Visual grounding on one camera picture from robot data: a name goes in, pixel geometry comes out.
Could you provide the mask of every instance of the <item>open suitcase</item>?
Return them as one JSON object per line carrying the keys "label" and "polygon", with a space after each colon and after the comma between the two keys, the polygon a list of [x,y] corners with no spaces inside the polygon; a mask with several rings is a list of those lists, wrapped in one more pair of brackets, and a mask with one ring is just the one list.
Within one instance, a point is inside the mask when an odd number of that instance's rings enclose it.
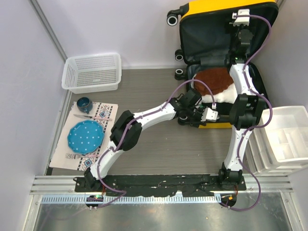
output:
{"label": "open suitcase", "polygon": [[[278,15],[278,6],[275,0],[198,0],[171,10],[167,14],[169,26],[175,26],[180,16],[180,46],[175,51],[177,61],[184,60],[186,71],[177,69],[175,79],[188,80],[199,71],[215,67],[229,67],[229,53],[234,50],[234,41],[237,36],[232,22],[232,13],[240,9],[249,9],[250,14],[266,18],[271,25]],[[261,20],[251,19],[253,38],[247,58],[253,55],[262,45],[269,33],[268,26]],[[267,97],[262,78],[257,67],[250,63],[249,73],[253,84],[259,93]],[[233,104],[217,103],[220,115],[229,115]],[[230,123],[218,120],[215,123],[191,123],[179,121],[180,124],[189,124],[199,128],[231,128]]]}

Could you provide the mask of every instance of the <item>blue plate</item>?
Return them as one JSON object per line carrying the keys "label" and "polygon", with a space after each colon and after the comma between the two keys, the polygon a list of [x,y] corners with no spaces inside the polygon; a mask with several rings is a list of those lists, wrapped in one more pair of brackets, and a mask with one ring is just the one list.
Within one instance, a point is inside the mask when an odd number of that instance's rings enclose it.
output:
{"label": "blue plate", "polygon": [[103,141],[102,126],[93,120],[77,123],[67,136],[68,146],[75,152],[85,155],[94,152]]}

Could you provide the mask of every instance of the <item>patterned placemat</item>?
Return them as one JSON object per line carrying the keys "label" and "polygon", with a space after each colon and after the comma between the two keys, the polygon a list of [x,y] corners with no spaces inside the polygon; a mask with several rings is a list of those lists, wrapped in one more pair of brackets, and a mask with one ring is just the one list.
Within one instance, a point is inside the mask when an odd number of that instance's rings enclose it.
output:
{"label": "patterned placemat", "polygon": [[[71,111],[68,114],[65,125],[62,129],[57,144],[57,148],[51,158],[49,166],[85,171],[88,167],[93,165],[97,161],[98,157],[100,157],[100,155],[102,154],[102,152],[104,151],[109,142],[109,137],[111,135],[111,128],[113,127],[116,119],[117,108],[118,108],[117,104],[93,102],[93,109],[91,110],[90,114],[86,114],[79,111],[76,102],[74,102]],[[98,149],[96,149],[92,153],[86,154],[85,156],[74,153],[67,145],[67,135],[70,129],[75,124],[83,120],[87,120],[78,118],[74,115],[85,115],[93,117],[100,116],[112,119],[112,121],[95,119],[95,121],[98,122],[103,127],[103,130],[105,132],[105,137],[101,146],[99,146]]]}

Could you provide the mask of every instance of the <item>mug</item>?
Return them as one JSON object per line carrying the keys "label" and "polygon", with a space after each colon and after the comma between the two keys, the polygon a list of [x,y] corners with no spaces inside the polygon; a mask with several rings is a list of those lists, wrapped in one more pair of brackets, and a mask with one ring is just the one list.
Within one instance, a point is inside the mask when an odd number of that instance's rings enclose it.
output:
{"label": "mug", "polygon": [[89,114],[93,108],[93,103],[89,98],[82,97],[77,101],[77,107],[80,111]]}

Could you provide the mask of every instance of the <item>perforated basket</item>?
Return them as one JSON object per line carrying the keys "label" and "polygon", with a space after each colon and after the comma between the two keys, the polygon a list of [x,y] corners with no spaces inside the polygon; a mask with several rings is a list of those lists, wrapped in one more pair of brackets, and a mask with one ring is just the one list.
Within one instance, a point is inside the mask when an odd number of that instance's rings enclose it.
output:
{"label": "perforated basket", "polygon": [[62,88],[75,94],[116,90],[121,75],[117,53],[70,57],[64,65]]}

